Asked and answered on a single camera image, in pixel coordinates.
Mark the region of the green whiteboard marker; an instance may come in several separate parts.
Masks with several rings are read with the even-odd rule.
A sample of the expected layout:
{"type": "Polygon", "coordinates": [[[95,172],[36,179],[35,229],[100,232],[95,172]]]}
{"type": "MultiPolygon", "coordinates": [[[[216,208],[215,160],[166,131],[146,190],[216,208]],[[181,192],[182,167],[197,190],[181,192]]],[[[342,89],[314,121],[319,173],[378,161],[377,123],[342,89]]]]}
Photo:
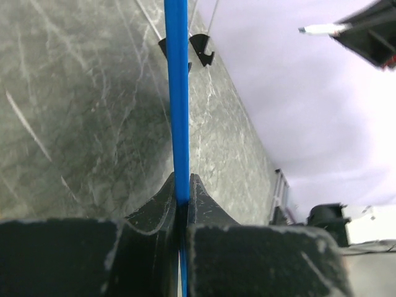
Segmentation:
{"type": "Polygon", "coordinates": [[[298,31],[305,35],[338,36],[352,28],[352,24],[316,24],[300,27],[298,31]]]}

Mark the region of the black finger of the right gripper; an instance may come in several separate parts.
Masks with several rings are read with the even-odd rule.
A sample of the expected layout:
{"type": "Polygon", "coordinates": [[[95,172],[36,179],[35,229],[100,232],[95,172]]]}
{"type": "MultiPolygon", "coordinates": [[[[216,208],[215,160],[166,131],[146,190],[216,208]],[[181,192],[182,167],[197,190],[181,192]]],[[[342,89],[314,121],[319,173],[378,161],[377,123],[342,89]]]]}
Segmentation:
{"type": "Polygon", "coordinates": [[[395,70],[395,1],[374,1],[335,22],[350,28],[334,37],[376,68],[395,70]]]}

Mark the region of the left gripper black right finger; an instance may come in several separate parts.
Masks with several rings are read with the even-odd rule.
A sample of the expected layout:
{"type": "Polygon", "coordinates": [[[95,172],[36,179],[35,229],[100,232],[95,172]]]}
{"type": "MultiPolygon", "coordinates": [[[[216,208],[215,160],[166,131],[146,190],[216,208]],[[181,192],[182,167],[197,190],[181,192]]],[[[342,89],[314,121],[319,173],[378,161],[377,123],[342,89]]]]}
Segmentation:
{"type": "Polygon", "coordinates": [[[310,226],[241,225],[190,177],[189,296],[352,296],[338,246],[310,226]]]}

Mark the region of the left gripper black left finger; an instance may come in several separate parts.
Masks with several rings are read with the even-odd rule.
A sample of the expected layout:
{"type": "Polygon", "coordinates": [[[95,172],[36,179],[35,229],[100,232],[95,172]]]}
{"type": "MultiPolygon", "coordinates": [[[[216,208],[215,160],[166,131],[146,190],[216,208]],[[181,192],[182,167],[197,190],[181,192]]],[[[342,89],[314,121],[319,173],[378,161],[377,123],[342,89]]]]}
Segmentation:
{"type": "Polygon", "coordinates": [[[2,296],[176,296],[174,178],[124,218],[1,221],[2,296]]]}

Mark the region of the blue framed whiteboard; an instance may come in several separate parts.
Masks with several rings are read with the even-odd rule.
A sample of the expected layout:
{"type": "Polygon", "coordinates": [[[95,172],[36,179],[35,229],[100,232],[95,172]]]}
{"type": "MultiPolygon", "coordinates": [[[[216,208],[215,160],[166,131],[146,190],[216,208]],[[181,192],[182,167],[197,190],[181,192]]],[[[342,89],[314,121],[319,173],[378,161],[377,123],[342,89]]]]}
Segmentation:
{"type": "Polygon", "coordinates": [[[189,188],[189,81],[187,1],[165,1],[166,53],[173,142],[174,189],[181,236],[180,266],[182,295],[188,295],[186,216],[189,188]]]}

